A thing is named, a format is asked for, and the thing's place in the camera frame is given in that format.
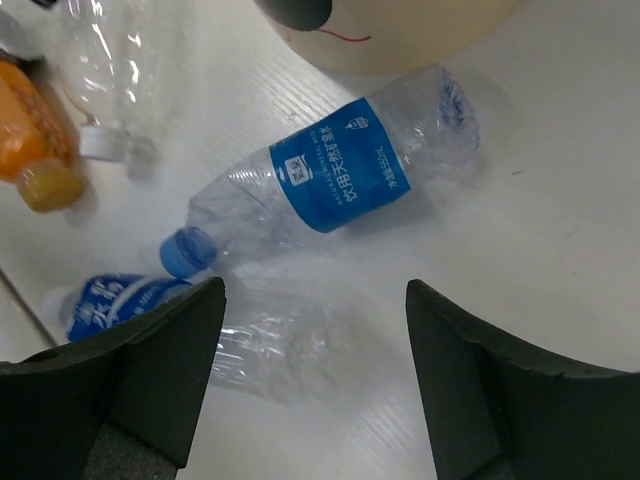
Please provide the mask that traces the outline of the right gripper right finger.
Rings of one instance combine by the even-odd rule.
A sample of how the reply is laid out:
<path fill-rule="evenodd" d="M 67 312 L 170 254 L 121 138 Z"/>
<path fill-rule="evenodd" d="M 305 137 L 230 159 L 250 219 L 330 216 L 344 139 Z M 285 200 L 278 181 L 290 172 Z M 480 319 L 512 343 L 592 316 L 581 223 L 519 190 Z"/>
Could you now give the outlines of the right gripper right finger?
<path fill-rule="evenodd" d="M 441 479 L 635 479 L 639 376 L 535 346 L 420 280 L 408 334 Z"/>

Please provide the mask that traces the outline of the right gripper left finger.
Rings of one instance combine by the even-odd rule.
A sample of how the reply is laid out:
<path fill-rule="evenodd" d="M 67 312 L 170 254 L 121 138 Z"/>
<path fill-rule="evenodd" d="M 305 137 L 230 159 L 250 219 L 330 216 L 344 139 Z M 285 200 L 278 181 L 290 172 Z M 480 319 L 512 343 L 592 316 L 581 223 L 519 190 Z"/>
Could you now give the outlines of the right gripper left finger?
<path fill-rule="evenodd" d="M 221 279 L 91 338 L 1 366 L 5 479 L 173 479 L 226 306 Z"/>

